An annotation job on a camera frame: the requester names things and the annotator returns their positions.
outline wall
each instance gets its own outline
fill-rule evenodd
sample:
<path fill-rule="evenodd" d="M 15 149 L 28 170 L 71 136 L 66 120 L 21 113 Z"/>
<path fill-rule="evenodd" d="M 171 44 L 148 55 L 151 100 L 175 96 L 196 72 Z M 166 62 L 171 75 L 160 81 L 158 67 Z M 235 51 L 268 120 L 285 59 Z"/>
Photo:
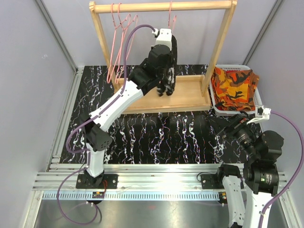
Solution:
<path fill-rule="evenodd" d="M 43 1 L 67 49 L 78 66 L 105 65 L 97 34 L 89 11 L 90 0 Z M 168 2 L 168 0 L 120 0 L 123 3 Z M 219 64 L 241 64 L 249 52 L 275 0 L 240 0 L 224 43 Z M 119 3 L 96 0 L 97 4 Z M 175 11 L 177 14 L 173 34 L 178 42 L 178 64 L 208 64 L 215 44 L 224 10 Z M 168 12 L 138 13 L 138 24 L 151 24 L 167 28 Z M 106 40 L 112 47 L 114 26 L 111 14 L 100 16 Z M 149 28 L 136 32 L 128 64 L 139 64 L 155 43 Z"/>
<path fill-rule="evenodd" d="M 33 0 L 0 7 L 0 221 L 20 227 L 46 168 L 73 72 Z"/>
<path fill-rule="evenodd" d="M 303 10 L 302 0 L 285 1 L 248 65 L 260 75 L 258 89 L 263 103 L 293 119 L 304 133 Z M 263 127 L 277 131 L 285 138 L 278 168 L 290 178 L 300 160 L 297 133 L 286 121 L 274 115 Z M 302 169 L 291 191 L 304 224 L 303 188 Z"/>

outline wooden frame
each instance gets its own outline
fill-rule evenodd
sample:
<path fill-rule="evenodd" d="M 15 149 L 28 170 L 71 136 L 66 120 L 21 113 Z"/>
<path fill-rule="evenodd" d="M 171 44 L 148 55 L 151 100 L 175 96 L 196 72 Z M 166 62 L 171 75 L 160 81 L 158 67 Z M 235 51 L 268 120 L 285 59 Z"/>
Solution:
<path fill-rule="evenodd" d="M 158 97 L 155 91 L 156 89 L 154 89 L 142 99 L 133 103 L 124 113 L 131 114 L 209 110 L 211 108 L 211 101 L 207 88 L 220 51 L 223 47 L 236 5 L 237 0 L 173 2 L 171 4 L 171 11 L 212 9 L 225 10 L 206 75 L 177 76 L 173 95 L 164 95 L 162 97 Z M 169 11 L 169 7 L 170 2 L 121 4 L 119 12 Z M 111 70 L 113 66 L 110 65 L 110 52 L 106 44 L 105 33 L 101 24 L 99 13 L 111 13 L 112 5 L 96 5 L 95 2 L 92 1 L 89 4 L 89 8 L 106 64 L 108 69 Z M 117 11 L 118 4 L 115 4 L 113 5 L 113 12 L 117 13 Z M 112 74 L 111 81 L 115 91 L 118 91 L 122 86 L 123 79 L 120 79 L 119 83 L 115 84 L 115 75 Z"/>

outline orange camouflage cloth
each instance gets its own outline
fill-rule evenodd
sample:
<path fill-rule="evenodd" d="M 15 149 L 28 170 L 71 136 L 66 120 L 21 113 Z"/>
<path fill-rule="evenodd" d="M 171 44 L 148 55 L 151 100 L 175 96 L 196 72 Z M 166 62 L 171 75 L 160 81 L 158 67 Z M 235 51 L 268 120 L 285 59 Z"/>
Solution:
<path fill-rule="evenodd" d="M 252 70 L 226 72 L 215 67 L 211 83 L 219 110 L 254 111 L 253 96 L 259 76 Z"/>

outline black marble table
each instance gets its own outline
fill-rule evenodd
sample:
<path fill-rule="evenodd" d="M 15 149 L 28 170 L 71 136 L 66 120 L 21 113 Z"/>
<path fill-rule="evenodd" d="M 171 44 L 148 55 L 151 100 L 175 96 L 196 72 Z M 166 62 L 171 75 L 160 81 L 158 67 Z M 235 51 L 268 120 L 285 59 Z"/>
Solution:
<path fill-rule="evenodd" d="M 134 66 L 128 67 L 128 73 Z M 178 75 L 206 73 L 206 65 L 180 65 Z M 86 66 L 67 131 L 67 137 L 80 124 L 79 115 L 89 114 L 104 104 L 113 94 L 106 83 L 106 66 Z M 228 124 L 230 117 L 219 117 L 214 110 L 123 114 L 109 129 L 113 143 L 107 149 L 108 164 L 194 164 L 240 163 L 245 152 L 236 140 L 224 140 L 216 133 Z M 260 132 L 259 125 L 252 126 Z M 70 141 L 71 148 L 85 147 L 81 132 Z M 63 148 L 60 163 L 84 163 L 86 153 L 70 154 Z"/>

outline white plastic basket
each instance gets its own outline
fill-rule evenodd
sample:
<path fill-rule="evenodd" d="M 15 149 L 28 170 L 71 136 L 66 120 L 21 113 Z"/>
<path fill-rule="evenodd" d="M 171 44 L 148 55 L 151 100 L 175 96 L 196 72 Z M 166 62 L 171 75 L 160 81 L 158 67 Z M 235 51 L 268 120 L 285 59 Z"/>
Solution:
<path fill-rule="evenodd" d="M 245 65 L 216 65 L 216 67 L 221 68 L 223 70 L 250 70 L 250 68 L 248 66 L 245 66 Z M 216 115 L 231 116 L 231 115 L 240 114 L 240 111 L 224 111 L 224 110 L 219 110 L 217 107 L 215 107 L 215 99 L 214 99 L 214 94 L 213 94 L 213 88 L 212 88 L 211 81 L 210 81 L 209 87 L 210 87 L 212 105 L 213 105 L 213 108 L 214 108 L 214 111 L 215 111 Z M 255 103 L 255 106 L 262 105 L 262 101 L 261 101 L 260 94 L 258 93 L 258 89 L 256 89 L 255 94 L 253 96 L 253 102 Z M 248 114 L 254 114 L 255 111 L 248 111 L 247 113 Z"/>

